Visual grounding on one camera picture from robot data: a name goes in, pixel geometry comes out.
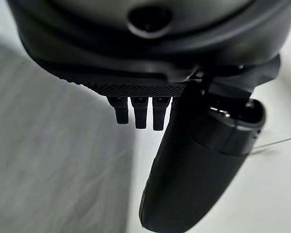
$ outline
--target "circular port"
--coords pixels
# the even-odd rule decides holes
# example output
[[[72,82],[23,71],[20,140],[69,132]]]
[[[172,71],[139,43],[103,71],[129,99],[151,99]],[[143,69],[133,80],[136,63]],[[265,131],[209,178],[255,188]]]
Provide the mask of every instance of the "circular port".
[[[135,35],[155,39],[170,29],[171,12],[160,6],[146,6],[132,10],[128,15],[128,29]]]

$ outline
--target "gray fabric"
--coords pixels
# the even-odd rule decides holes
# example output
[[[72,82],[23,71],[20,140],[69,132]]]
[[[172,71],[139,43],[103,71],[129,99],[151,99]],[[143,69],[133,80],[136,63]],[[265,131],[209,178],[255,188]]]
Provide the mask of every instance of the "gray fabric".
[[[0,233],[124,233],[134,130],[0,46]]]

